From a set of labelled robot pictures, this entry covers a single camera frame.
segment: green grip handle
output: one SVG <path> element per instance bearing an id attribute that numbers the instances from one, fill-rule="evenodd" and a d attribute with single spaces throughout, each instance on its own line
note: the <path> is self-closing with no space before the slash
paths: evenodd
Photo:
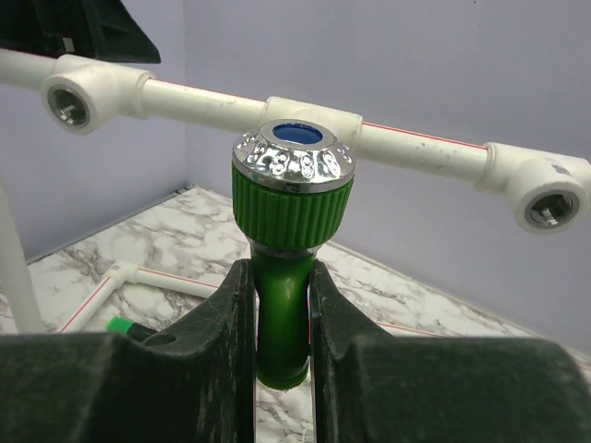
<path id="1" fill-rule="evenodd" d="M 299 385 L 308 373 L 308 282 L 314 256 L 271 257 L 252 249 L 259 293 L 259 380 L 274 389 Z"/>

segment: black object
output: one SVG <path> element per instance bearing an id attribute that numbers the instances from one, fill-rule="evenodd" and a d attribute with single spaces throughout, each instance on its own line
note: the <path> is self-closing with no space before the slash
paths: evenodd
<path id="1" fill-rule="evenodd" d="M 1 0 L 0 47 L 114 63 L 160 63 L 121 0 Z"/>
<path id="2" fill-rule="evenodd" d="M 144 344 L 115 333 L 0 338 L 0 442 L 253 442 L 254 286 L 237 261 Z"/>
<path id="3" fill-rule="evenodd" d="M 534 339 L 395 338 L 310 279 L 317 441 L 591 441 L 591 398 L 573 359 Z"/>
<path id="4" fill-rule="evenodd" d="M 158 331 L 155 329 L 148 328 L 147 326 L 140 325 L 139 323 L 134 323 L 129 327 L 127 336 L 133 341 L 142 343 L 157 332 Z"/>
<path id="5" fill-rule="evenodd" d="M 319 263 L 310 276 L 318 443 L 582 443 L 591 398 L 558 345 L 394 338 Z M 208 300 L 137 344 L 0 338 L 0 442 L 254 442 L 254 287 L 237 261 Z"/>

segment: garden hose nozzle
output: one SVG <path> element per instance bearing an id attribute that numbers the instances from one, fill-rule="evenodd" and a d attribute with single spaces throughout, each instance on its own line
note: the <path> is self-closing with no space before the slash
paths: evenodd
<path id="1" fill-rule="evenodd" d="M 240 137 L 232 161 L 259 294 L 258 377 L 290 389 L 308 373 L 308 277 L 343 219 L 355 157 L 325 127 L 275 120 Z"/>

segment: white marble surface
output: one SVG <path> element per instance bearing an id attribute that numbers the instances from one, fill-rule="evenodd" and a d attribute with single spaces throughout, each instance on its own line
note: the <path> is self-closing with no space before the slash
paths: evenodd
<path id="1" fill-rule="evenodd" d="M 231 264 L 247 256 L 248 243 L 234 224 L 230 200 L 197 188 L 30 265 L 30 272 L 43 317 L 57 329 L 116 260 L 219 284 Z M 319 258 L 343 294 L 391 333 L 529 335 L 337 245 L 324 246 Z M 114 316 L 162 329 L 198 303 L 185 294 L 124 285 L 87 329 L 102 330 Z M 15 331 L 4 297 L 0 328 Z M 591 361 L 574 357 L 591 382 Z M 257 441 L 313 441 L 309 377 L 289 392 L 259 386 L 257 396 Z"/>

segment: white pvc pipe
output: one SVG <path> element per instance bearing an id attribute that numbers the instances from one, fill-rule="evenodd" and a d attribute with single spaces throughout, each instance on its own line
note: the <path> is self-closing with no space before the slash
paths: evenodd
<path id="1" fill-rule="evenodd" d="M 484 146 L 364 122 L 356 156 L 373 162 L 477 183 L 487 167 Z"/>
<path id="2" fill-rule="evenodd" d="M 259 126 L 265 102 L 150 79 L 141 89 L 147 116 L 243 133 Z"/>
<path id="3" fill-rule="evenodd" d="M 186 293 L 196 297 L 207 298 L 218 288 L 214 284 L 204 283 L 154 269 L 140 268 L 125 262 L 116 262 L 106 272 L 105 277 L 97 285 L 76 312 L 64 323 L 59 332 L 76 332 L 82 330 L 109 299 L 113 291 L 124 283 L 140 283 L 169 291 Z"/>
<path id="4" fill-rule="evenodd" d="M 98 284 L 89 298 L 76 310 L 66 323 L 59 329 L 60 332 L 77 332 L 82 330 L 96 314 L 99 308 L 104 305 L 109 295 L 120 286 L 116 279 L 105 277 Z"/>
<path id="5" fill-rule="evenodd" d="M 0 289 L 8 301 L 18 332 L 44 332 L 45 326 L 30 281 L 8 196 L 0 177 Z"/>
<path id="6" fill-rule="evenodd" d="M 213 284 L 196 281 L 178 275 L 168 274 L 153 269 L 139 268 L 136 274 L 138 283 L 147 284 L 156 288 L 187 293 L 195 297 L 209 297 L 218 288 Z"/>
<path id="7" fill-rule="evenodd" d="M 40 90 L 54 64 L 53 58 L 0 49 L 0 84 Z"/>

